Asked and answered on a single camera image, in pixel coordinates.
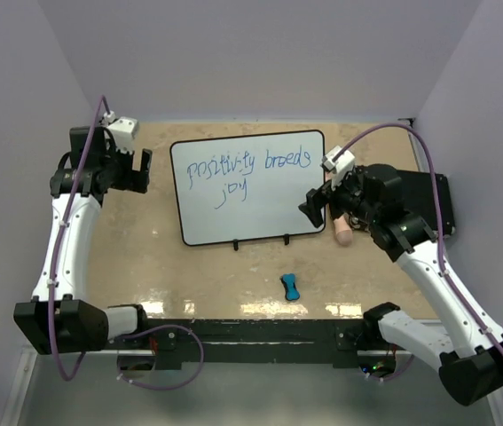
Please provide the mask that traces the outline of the white whiteboard black frame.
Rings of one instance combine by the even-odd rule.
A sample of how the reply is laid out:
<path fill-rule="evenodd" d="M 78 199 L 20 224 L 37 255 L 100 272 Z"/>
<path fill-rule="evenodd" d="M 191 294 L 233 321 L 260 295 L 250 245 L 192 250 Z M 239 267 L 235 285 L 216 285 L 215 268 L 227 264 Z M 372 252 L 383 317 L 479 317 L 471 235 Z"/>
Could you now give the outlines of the white whiteboard black frame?
<path fill-rule="evenodd" d="M 320 233 L 298 209 L 325 181 L 320 130 L 177 141 L 170 160 L 188 246 Z"/>

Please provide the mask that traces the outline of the blue whiteboard eraser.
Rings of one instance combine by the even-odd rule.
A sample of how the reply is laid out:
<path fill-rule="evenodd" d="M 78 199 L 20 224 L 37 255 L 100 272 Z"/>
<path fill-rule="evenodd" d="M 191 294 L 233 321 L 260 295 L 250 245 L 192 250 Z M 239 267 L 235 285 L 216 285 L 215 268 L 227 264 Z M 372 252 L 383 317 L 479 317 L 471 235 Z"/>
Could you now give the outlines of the blue whiteboard eraser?
<path fill-rule="evenodd" d="M 295 302 L 300 298 L 300 293 L 296 288 L 296 277 L 293 273 L 286 273 L 280 277 L 280 281 L 285 289 L 285 298 L 288 302 Z"/>

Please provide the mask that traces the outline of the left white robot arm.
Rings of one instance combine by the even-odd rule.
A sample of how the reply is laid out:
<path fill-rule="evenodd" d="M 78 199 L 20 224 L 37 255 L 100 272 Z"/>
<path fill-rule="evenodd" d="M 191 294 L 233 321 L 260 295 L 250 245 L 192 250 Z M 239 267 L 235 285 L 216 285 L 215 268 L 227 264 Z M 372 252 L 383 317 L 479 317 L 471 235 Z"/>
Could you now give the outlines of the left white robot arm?
<path fill-rule="evenodd" d="M 69 131 L 70 150 L 50 179 L 52 223 L 39 280 L 29 301 L 16 304 L 13 319 L 35 350 L 51 353 L 101 351 L 120 337 L 141 348 L 151 327 L 140 304 L 105 309 L 87 301 L 87 266 L 95 224 L 106 193 L 111 190 L 146 193 L 152 153 L 145 149 L 134 170 L 133 140 L 138 122 L 119 118 L 96 127 Z"/>

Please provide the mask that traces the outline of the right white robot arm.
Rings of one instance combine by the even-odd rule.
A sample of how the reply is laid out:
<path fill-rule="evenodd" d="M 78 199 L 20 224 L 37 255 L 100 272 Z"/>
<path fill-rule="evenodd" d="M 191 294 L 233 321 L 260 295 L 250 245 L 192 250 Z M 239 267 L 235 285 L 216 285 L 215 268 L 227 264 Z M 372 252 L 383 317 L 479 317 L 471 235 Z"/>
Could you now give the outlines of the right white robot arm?
<path fill-rule="evenodd" d="M 414 283 L 442 322 L 439 334 L 393 303 L 365 312 L 362 336 L 375 349 L 393 343 L 438 372 L 449 395 L 470 406 L 503 387 L 503 327 L 472 297 L 449 265 L 422 216 L 405 205 L 404 182 L 385 164 L 358 166 L 341 183 L 325 182 L 306 194 L 299 210 L 321 225 L 331 205 L 366 223 L 373 242 Z"/>

